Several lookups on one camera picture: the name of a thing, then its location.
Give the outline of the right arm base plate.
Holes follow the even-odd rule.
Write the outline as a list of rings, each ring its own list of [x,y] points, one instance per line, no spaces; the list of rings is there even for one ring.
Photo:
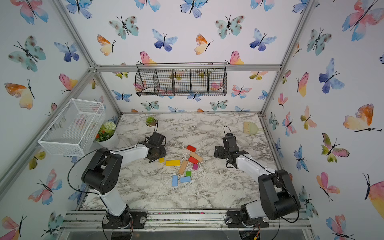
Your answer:
[[[243,210],[227,211],[225,224],[229,228],[268,228],[269,223],[264,221],[264,218],[252,219]]]

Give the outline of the white mesh wall basket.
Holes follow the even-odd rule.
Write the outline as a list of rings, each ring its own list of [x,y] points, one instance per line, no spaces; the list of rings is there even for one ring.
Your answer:
[[[103,103],[71,99],[38,143],[51,155],[83,157],[93,145],[105,117]]]

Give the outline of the red block middle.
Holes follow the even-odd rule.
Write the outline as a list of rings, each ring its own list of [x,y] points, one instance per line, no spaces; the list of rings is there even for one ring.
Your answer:
[[[199,163],[199,161],[192,156],[189,157],[188,161],[195,165]]]

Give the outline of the red block far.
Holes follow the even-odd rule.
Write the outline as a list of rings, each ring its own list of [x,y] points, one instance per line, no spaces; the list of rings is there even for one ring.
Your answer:
[[[196,152],[196,150],[197,150],[197,148],[195,148],[195,147],[193,147],[193,146],[191,146],[191,145],[188,145],[187,146],[187,150],[189,150],[189,151],[191,151],[191,152]]]

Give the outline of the blue block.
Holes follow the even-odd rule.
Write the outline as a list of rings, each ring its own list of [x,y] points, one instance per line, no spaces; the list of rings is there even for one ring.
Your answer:
[[[191,176],[181,177],[180,183],[189,183],[191,182],[191,180],[192,180]]]
[[[173,187],[178,186],[178,176],[177,175],[172,176],[172,186]]]

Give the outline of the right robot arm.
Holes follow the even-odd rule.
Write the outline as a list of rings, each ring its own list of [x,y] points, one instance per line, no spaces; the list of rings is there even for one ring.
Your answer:
[[[260,199],[241,206],[240,219],[250,226],[257,220],[276,220],[301,209],[292,180],[285,170],[273,170],[241,151],[236,136],[231,133],[223,138],[223,146],[215,146],[214,157],[226,161],[227,168],[242,170],[258,182]]]

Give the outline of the natural wood block lower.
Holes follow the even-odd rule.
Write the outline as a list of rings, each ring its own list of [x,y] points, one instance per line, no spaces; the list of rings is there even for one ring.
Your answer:
[[[184,174],[184,172],[185,172],[185,170],[186,170],[186,168],[187,168],[187,166],[188,166],[188,163],[189,163],[189,161],[183,161],[183,162],[181,163],[180,169],[179,169],[179,171],[178,171],[178,174],[179,174],[179,175],[183,175],[183,174]]]

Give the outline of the red block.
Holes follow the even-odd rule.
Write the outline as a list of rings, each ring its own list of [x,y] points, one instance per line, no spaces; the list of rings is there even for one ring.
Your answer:
[[[188,161],[195,165],[199,163],[199,161],[192,156],[189,157]]]
[[[193,146],[191,146],[191,145],[188,145],[187,146],[187,150],[189,150],[189,151],[191,151],[191,152],[196,152],[196,150],[197,150],[197,148],[195,148],[195,147],[193,147]]]

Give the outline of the aluminium front rail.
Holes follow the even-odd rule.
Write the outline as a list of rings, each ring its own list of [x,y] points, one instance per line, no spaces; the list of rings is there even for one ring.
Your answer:
[[[289,214],[282,220],[270,220],[268,228],[229,228],[225,224],[227,211],[238,209],[206,209],[206,210],[130,210],[147,212],[147,221],[144,229],[111,230],[102,227],[106,217],[105,211],[70,211],[66,214],[60,230],[63,232],[89,232],[89,231],[186,231],[186,230],[311,230],[309,218],[304,211]]]

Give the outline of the green hand brush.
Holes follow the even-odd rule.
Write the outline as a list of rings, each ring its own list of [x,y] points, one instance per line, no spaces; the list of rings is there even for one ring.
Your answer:
[[[244,133],[248,134],[250,136],[256,135],[259,132],[263,132],[264,129],[259,128],[255,123],[253,122],[244,122],[243,124]]]

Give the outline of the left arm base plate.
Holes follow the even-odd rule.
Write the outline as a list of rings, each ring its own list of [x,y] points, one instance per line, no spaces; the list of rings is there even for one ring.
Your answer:
[[[107,213],[103,220],[102,227],[104,229],[120,230],[120,229],[144,229],[147,221],[147,212],[125,211],[119,217]]]

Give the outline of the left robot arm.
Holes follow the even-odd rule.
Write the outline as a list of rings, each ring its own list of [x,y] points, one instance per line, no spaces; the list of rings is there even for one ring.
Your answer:
[[[82,175],[82,182],[93,190],[107,208],[107,219],[114,228],[124,229],[133,226],[129,206],[123,201],[117,183],[122,165],[148,159],[154,162],[167,155],[167,138],[157,132],[143,142],[123,150],[96,150]]]

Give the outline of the natural wood block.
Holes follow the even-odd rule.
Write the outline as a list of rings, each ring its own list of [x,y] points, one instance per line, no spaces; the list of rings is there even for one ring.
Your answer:
[[[189,163],[189,161],[183,161],[183,162],[181,163],[180,169],[179,169],[179,171],[178,171],[178,174],[179,174],[179,175],[183,175],[183,174],[184,174],[184,172],[185,172],[185,170],[186,170],[186,168],[187,168],[187,166],[188,166],[188,163]]]
[[[190,156],[196,159],[198,162],[202,162],[203,158],[194,152],[190,152]]]

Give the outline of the white pot flowering plant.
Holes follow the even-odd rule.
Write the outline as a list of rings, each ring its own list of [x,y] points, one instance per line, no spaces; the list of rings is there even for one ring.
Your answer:
[[[119,144],[116,124],[111,121],[104,123],[99,129],[95,141],[104,148],[114,149]]]

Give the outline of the natural wood block upper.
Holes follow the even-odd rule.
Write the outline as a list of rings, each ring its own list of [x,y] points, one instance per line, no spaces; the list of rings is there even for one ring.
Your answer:
[[[194,152],[190,152],[190,156],[196,159],[198,162],[202,162],[203,158]]]

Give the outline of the small potted succulent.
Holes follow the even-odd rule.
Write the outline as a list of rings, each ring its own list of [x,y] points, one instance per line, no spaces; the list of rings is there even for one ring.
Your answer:
[[[155,127],[158,124],[158,119],[156,117],[148,117],[146,119],[146,126],[147,127]]]

